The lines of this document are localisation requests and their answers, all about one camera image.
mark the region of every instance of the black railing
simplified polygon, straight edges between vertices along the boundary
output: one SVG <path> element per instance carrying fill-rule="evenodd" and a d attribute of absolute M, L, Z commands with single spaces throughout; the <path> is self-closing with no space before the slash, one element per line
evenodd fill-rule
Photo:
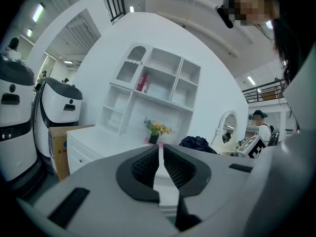
<path fill-rule="evenodd" d="M 247 100 L 247 103 L 254 103 L 283 98 L 283 92 L 286 87 L 287 84 L 285 79 L 281 79 L 251 89 L 243 90 L 242 92 Z"/>
<path fill-rule="evenodd" d="M 126 14 L 124 0 L 106 0 L 108 4 L 108 9 L 111 14 L 111 22 L 115 23 L 116 19 L 124 16 Z"/>

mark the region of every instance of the baseball cap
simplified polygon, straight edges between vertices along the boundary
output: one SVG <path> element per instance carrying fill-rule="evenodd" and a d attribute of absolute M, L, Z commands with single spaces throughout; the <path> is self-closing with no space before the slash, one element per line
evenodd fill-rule
<path fill-rule="evenodd" d="M 254 115 L 258 115 L 262 118 L 266 118 L 268 115 L 266 113 L 263 113 L 261 110 L 256 110 L 253 115 L 250 115 L 249 117 L 252 119 Z"/>

